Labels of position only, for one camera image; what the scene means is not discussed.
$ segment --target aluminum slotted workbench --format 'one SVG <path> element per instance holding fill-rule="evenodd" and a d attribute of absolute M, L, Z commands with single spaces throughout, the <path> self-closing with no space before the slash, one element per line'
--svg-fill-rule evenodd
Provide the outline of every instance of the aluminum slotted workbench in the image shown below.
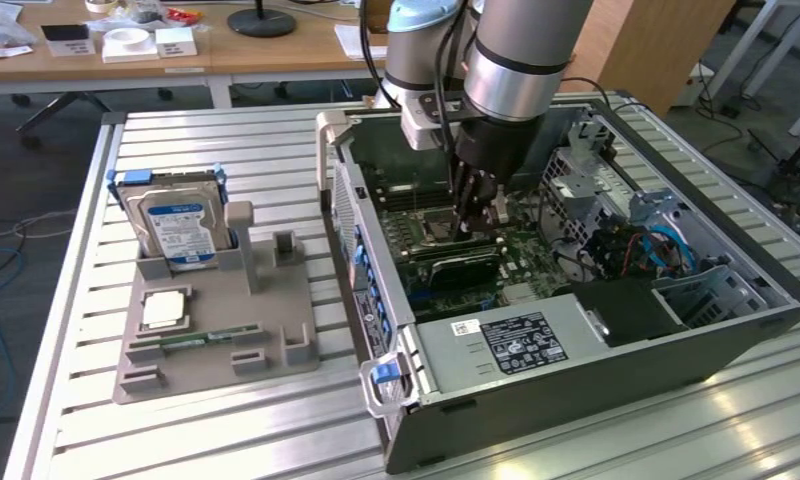
<path fill-rule="evenodd" d="M 610 100 L 614 107 L 624 101 Z M 5 478 L 386 477 L 315 193 L 313 119 L 351 106 L 137 113 L 102 126 Z M 797 236 L 650 114 L 620 112 L 800 278 Z M 307 374 L 118 406 L 110 396 L 137 242 L 103 172 L 214 162 L 230 199 L 255 206 L 251 239 L 285 229 L 303 239 L 322 364 Z M 617 162 L 641 187 L 658 185 L 636 159 Z M 780 474 L 800 478 L 800 324 L 701 384 L 393 478 Z"/>

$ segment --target blue cable on floor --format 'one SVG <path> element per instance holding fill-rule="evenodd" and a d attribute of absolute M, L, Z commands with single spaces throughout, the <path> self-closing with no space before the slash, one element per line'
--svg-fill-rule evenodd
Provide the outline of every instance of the blue cable on floor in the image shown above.
<path fill-rule="evenodd" d="M 13 248 L 0 248 L 0 252 L 11 253 L 17 257 L 17 268 L 14 272 L 9 275 L 9 277 L 0 283 L 0 290 L 3 289 L 9 283 L 17 278 L 23 270 L 23 257 L 18 250 Z M 9 354 L 9 348 L 5 344 L 5 339 L 2 337 L 2 332 L 0 331 L 0 351 L 2 353 L 2 358 L 5 359 L 5 365 L 7 368 L 7 381 L 6 381 L 6 389 L 5 394 L 2 396 L 2 401 L 0 402 L 0 412 L 9 405 L 11 399 L 14 398 L 14 364 L 11 362 L 11 355 Z"/>

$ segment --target gray carpet floor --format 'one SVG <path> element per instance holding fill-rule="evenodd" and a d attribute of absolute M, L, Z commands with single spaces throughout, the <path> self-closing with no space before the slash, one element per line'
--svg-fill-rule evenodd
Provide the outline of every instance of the gray carpet floor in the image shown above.
<path fill-rule="evenodd" d="M 740 38 L 740 33 L 740 29 L 736 29 L 729 35 L 717 37 L 705 54 L 709 67 L 718 67 Z M 768 44 L 764 42 L 753 47 L 720 97 L 734 92 L 736 80 L 746 74 L 766 48 Z M 362 93 L 371 94 L 369 81 L 350 83 L 355 97 Z M 345 100 L 337 82 L 290 84 L 287 100 L 275 98 L 273 84 L 254 87 L 257 86 L 251 85 L 237 89 L 235 106 Z M 153 89 L 105 92 L 99 97 L 118 111 L 210 108 L 210 98 L 205 89 L 177 88 L 173 89 L 173 93 L 174 99 L 170 102 L 161 101 Z M 53 95 L 33 95 L 33 107 L 42 106 L 51 98 Z M 784 132 L 800 115 L 798 59 L 788 57 L 782 62 L 781 68 L 764 87 L 758 101 L 761 111 L 745 109 L 733 123 L 742 129 L 760 128 L 774 133 L 780 143 L 792 149 L 797 140 Z M 71 105 L 37 129 L 35 134 L 43 141 L 43 147 L 33 152 L 19 146 L 13 132 L 31 112 L 31 108 L 18 108 L 7 96 L 0 96 L 0 219 L 19 219 L 47 211 L 67 210 L 75 207 L 81 195 L 99 113 L 83 102 Z M 692 109 L 672 111 L 666 121 L 696 147 L 704 147 L 734 134 L 730 128 L 705 120 Z M 765 154 L 748 151 L 746 142 L 745 138 L 729 142 L 712 149 L 710 154 L 725 164 L 744 170 L 764 168 Z M 39 225 L 33 231 L 53 231 L 69 224 L 69 219 L 63 218 Z M 0 247 L 15 246 L 17 240 L 13 237 L 1 239 Z M 66 244 L 66 236 L 29 240 L 23 248 L 23 272 L 0 291 L 0 326 L 17 372 L 14 399 L 0 412 L 0 478 L 14 434 L 13 417 L 19 415 Z M 0 400 L 5 373 L 0 356 Z"/>

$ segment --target black lamp base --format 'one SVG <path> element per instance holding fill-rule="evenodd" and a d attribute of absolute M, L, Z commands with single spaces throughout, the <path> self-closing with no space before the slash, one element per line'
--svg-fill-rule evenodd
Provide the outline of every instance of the black lamp base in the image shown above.
<path fill-rule="evenodd" d="M 257 10 L 250 8 L 230 14 L 227 26 L 241 35 L 270 38 L 295 30 L 295 19 L 277 10 L 263 10 L 263 18 L 258 18 Z"/>

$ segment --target hard drive label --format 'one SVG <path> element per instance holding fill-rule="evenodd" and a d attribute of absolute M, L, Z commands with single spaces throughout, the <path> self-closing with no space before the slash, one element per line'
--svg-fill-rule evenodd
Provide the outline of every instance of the hard drive label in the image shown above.
<path fill-rule="evenodd" d="M 484 323 L 480 330 L 497 366 L 506 375 L 569 358 L 538 312 Z"/>
<path fill-rule="evenodd" d="M 147 209 L 162 255 L 173 263 L 205 262 L 215 254 L 210 231 L 201 226 L 203 213 L 198 203 Z"/>

